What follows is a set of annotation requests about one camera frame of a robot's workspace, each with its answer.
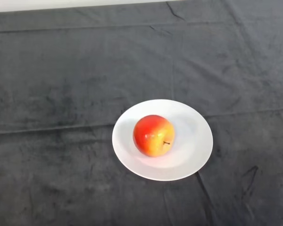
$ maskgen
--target dark gray tablecloth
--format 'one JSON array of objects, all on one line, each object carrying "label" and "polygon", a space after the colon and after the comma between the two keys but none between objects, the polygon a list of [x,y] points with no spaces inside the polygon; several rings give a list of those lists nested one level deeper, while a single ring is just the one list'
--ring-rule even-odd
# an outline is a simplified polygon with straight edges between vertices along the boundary
[{"label": "dark gray tablecloth", "polygon": [[[204,115],[207,164],[143,179],[114,123],[166,98]],[[0,226],[283,226],[283,0],[0,13]]]}]

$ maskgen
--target red apple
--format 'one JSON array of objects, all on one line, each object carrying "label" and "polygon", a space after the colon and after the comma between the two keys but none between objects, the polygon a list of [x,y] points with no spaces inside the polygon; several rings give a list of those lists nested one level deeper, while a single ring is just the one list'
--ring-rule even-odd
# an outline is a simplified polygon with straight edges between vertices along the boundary
[{"label": "red apple", "polygon": [[172,147],[175,137],[173,125],[164,117],[148,115],[140,119],[133,131],[137,149],[151,157],[161,156]]}]

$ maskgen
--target white plate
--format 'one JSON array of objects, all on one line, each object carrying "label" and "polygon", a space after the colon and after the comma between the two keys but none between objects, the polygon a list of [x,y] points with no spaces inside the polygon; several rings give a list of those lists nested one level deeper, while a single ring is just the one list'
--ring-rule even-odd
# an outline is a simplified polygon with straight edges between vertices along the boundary
[{"label": "white plate", "polygon": [[[133,129],[139,119],[156,114],[168,119],[175,128],[175,140],[169,152],[148,157],[133,142]],[[112,133],[112,145],[118,159],[133,173],[159,181],[185,178],[208,161],[213,136],[206,120],[193,108],[173,100],[149,100],[125,111]]]}]

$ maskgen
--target crease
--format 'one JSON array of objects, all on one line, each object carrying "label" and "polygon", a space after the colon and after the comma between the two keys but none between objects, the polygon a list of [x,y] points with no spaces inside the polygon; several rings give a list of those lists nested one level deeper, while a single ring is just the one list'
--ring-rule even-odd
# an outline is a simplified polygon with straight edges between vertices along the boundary
[{"label": "crease", "polygon": [[170,224],[170,226],[174,226],[173,222],[171,220],[171,217],[170,217],[170,213],[169,213],[167,204],[166,204],[166,192],[165,192],[165,190],[163,191],[163,198],[164,198],[164,206],[165,206],[165,209],[166,209],[166,214],[167,214],[167,217],[168,217],[169,224]]},{"label": "crease", "polygon": [[[98,25],[98,26],[81,26],[81,27],[60,27],[60,28],[41,28],[41,29],[22,29],[22,30],[6,30],[0,31],[1,33],[19,33],[19,32],[46,32],[46,31],[63,31],[63,30],[79,30],[79,29],[102,29],[102,28],[121,28],[121,27],[144,27],[150,25],[164,25],[164,26],[172,26],[178,24],[174,23],[143,23],[143,24],[123,24],[123,25]],[[231,24],[226,21],[194,21],[187,22],[187,25],[215,25],[215,24]]]},{"label": "crease", "polygon": [[260,73],[262,69],[260,68],[260,63],[256,58],[256,51],[257,50],[256,46],[253,44],[251,35],[247,31],[247,28],[245,26],[245,23],[243,22],[243,19],[241,19],[237,13],[236,10],[231,6],[231,4],[228,2],[229,0],[220,0],[220,2],[223,4],[224,8],[226,11],[229,13],[229,16],[232,18],[234,24],[237,26],[238,31],[242,37],[242,39],[245,42],[245,45],[250,51],[251,58],[254,64],[252,64],[253,68],[256,70],[257,73]]},{"label": "crease", "polygon": [[34,203],[33,203],[32,191],[31,191],[30,187],[28,189],[28,196],[29,196],[29,203],[30,203],[30,206],[31,206],[31,223],[32,223],[32,226],[33,226],[34,225],[34,223],[33,223]]},{"label": "crease", "polygon": [[207,118],[213,118],[213,117],[224,117],[224,116],[234,116],[234,115],[246,115],[246,114],[256,114],[256,113],[267,113],[267,112],[281,112],[283,111],[283,108],[279,109],[265,109],[265,110],[259,110],[259,111],[252,111],[252,112],[237,112],[237,113],[224,113],[224,114],[203,114],[204,117]]},{"label": "crease", "polygon": [[202,189],[202,191],[203,191],[205,197],[206,197],[207,200],[208,200],[208,203],[209,203],[210,208],[213,209],[213,208],[214,208],[213,202],[212,202],[212,200],[211,200],[211,198],[210,198],[210,195],[209,195],[209,193],[208,193],[208,191],[207,191],[207,189],[206,189],[206,187],[205,187],[205,185],[204,185],[204,183],[203,183],[203,181],[202,181],[202,178],[201,178],[201,176],[200,176],[200,173],[199,173],[199,172],[196,172],[195,175],[196,175],[197,181],[198,181],[198,183],[199,183],[199,185],[200,185],[200,187],[201,187],[201,189]]},{"label": "crease", "polygon": [[184,58],[184,61],[186,61],[187,63],[190,63],[191,66],[197,71],[199,72],[200,75],[202,75],[202,77],[207,77],[209,80],[213,80],[215,83],[219,83],[220,85],[233,89],[233,86],[231,86],[230,83],[225,82],[225,80],[221,80],[218,79],[221,76],[220,73],[216,72],[216,70],[214,70],[213,68],[211,68],[209,65],[206,64],[202,64],[201,62],[195,61],[195,60],[191,60],[191,59],[187,59]]},{"label": "crease", "polygon": [[[282,19],[283,17],[260,17],[260,18],[254,18],[249,20],[244,20],[245,23],[253,23],[257,21],[268,21],[268,20],[276,20],[276,19]],[[175,25],[178,24],[178,22],[167,22],[167,23],[137,23],[137,24],[114,24],[114,25],[94,25],[94,26],[80,26],[80,27],[54,27],[54,28],[40,28],[40,29],[22,29],[22,30],[0,30],[0,33],[18,33],[18,32],[38,32],[38,31],[62,31],[62,30],[76,30],[76,29],[100,29],[100,28],[119,28],[119,27],[142,27],[142,26],[149,26],[149,25]],[[186,21],[187,25],[215,25],[215,24],[225,24],[225,25],[232,25],[231,22],[228,21]]]},{"label": "crease", "polygon": [[203,180],[200,176],[200,173],[197,171],[195,173],[197,181],[200,185],[200,188],[202,189],[205,197],[206,197],[206,202],[203,203],[203,208],[204,208],[204,213],[208,222],[208,225],[213,226],[214,225],[214,221],[213,221],[213,216],[212,216],[212,211],[214,210],[214,206],[213,206],[213,202],[212,199],[203,183]]},{"label": "crease", "polygon": [[168,8],[169,8],[169,10],[170,10],[170,12],[173,16],[185,21],[185,19],[183,19],[180,15],[178,15],[177,13],[174,12],[173,8],[171,7],[171,5],[168,1],[166,1],[166,5],[168,6]]},{"label": "crease", "polygon": [[86,17],[86,18],[88,18],[88,19],[95,20],[95,21],[98,21],[98,22],[101,21],[100,19],[96,19],[96,18],[92,17],[90,14],[85,13],[85,12],[81,11],[81,10],[78,9],[78,8],[73,8],[73,9],[74,9],[75,12],[77,12],[77,13],[80,14],[81,16],[84,16],[84,17]]},{"label": "crease", "polygon": [[58,126],[58,127],[48,127],[41,129],[19,129],[19,130],[0,131],[0,135],[19,134],[19,133],[37,133],[37,132],[47,132],[47,131],[56,131],[56,130],[65,130],[65,129],[113,127],[114,125],[115,123],[107,123],[107,124],[98,124],[98,125]]}]

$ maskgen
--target table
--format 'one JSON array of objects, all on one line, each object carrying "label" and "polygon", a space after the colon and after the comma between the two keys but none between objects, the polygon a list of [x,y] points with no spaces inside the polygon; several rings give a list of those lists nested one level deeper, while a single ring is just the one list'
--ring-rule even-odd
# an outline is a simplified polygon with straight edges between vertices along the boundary
[{"label": "table", "polygon": [[[143,179],[118,117],[190,105],[214,148],[196,174]],[[0,13],[0,226],[283,226],[283,0]]]}]

